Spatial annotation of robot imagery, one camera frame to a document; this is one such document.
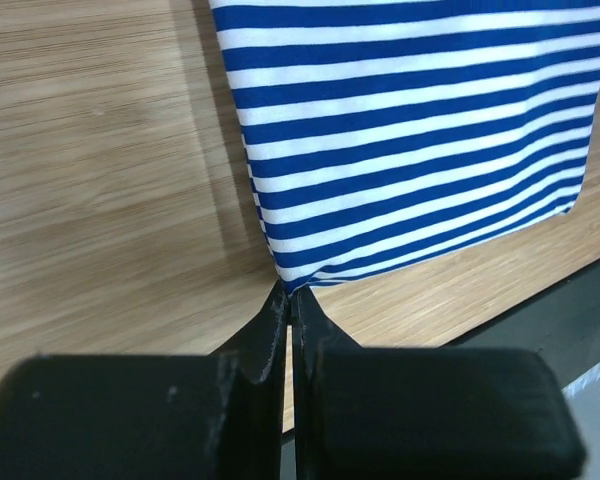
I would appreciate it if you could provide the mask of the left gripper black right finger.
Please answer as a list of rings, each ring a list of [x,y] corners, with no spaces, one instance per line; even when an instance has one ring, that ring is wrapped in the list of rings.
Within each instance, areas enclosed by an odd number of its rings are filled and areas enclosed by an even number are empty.
[[[587,450],[557,379],[511,348],[363,347],[290,298],[301,479],[575,479]]]

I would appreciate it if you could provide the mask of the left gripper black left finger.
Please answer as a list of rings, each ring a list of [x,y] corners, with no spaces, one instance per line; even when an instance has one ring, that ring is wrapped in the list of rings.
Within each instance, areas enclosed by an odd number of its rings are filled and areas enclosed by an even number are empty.
[[[0,479],[276,479],[288,299],[207,355],[38,354],[0,381]]]

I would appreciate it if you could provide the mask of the blue white striped tank top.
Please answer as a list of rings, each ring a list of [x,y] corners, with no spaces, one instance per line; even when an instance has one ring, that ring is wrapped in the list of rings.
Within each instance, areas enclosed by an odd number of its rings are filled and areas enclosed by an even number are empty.
[[[287,291],[568,212],[600,1],[214,1],[255,203]]]

